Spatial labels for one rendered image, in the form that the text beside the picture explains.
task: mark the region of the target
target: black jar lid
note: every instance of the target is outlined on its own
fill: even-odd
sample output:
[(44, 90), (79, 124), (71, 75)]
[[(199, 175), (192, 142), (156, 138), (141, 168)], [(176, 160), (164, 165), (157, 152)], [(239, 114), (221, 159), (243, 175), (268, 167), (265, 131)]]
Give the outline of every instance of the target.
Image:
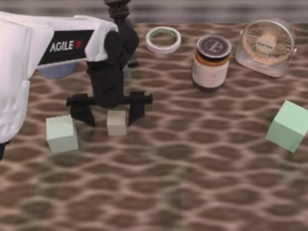
[(220, 62), (231, 52), (231, 43), (220, 35), (205, 35), (197, 42), (197, 52), (204, 60)]

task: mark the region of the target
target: tabletop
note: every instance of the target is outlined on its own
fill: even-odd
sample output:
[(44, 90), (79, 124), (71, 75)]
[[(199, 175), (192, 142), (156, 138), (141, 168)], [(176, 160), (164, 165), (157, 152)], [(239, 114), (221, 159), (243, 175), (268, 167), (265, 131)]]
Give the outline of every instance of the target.
[[(165, 24), (182, 36), (173, 54), (145, 46), (164, 24), (137, 24), (140, 66), (126, 92), (154, 96), (125, 137), (76, 122), (80, 150), (50, 154), (45, 119), (68, 114), (66, 97), (91, 95), (85, 63), (65, 79), (31, 78), (26, 121), (0, 162), (1, 231), (307, 231), (308, 139), (289, 158), (265, 140), (284, 100), (308, 108), (308, 26), (293, 25), (298, 49), (285, 76), (271, 78), (234, 59), (243, 24)], [(225, 85), (191, 83), (197, 40), (220, 34), (233, 45)]]

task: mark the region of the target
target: blue bowl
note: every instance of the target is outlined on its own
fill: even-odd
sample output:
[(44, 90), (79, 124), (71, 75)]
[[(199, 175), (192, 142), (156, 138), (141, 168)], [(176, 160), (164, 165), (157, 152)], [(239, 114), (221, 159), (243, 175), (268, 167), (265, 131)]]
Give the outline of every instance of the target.
[(49, 79), (60, 79), (64, 78), (71, 73), (73, 73), (77, 67), (77, 62), (76, 63), (71, 63), (71, 64), (63, 64), (63, 65), (58, 65), (58, 66), (52, 66), (52, 67), (46, 67), (43, 69), (39, 69), (38, 71), (42, 76), (45, 78)]

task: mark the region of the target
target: orange band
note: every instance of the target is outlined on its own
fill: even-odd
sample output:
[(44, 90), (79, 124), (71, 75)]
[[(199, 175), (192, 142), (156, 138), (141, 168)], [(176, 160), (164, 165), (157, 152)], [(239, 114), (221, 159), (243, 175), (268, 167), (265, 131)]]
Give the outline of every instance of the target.
[(226, 59), (224, 59), (220, 62), (205, 61), (203, 58), (200, 57), (200, 55), (197, 52), (195, 53), (195, 57), (196, 57), (196, 60), (199, 63), (202, 63), (202, 64), (207, 65), (207, 66), (221, 66), (221, 65), (224, 65), (230, 59), (230, 56), (228, 56)]

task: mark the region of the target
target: tape roll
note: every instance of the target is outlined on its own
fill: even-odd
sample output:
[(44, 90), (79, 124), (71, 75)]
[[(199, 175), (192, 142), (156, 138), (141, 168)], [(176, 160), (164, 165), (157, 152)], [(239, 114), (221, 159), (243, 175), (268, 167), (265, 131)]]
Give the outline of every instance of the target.
[[(167, 47), (156, 46), (151, 42), (151, 38), (157, 34), (170, 34), (176, 38), (176, 42), (172, 44), (171, 46), (167, 46)], [(170, 53), (175, 52), (180, 47), (181, 34), (174, 28), (171, 28), (168, 26), (158, 26), (158, 27), (151, 29), (146, 34), (145, 43), (146, 43), (147, 48), (156, 54), (170, 54)]]

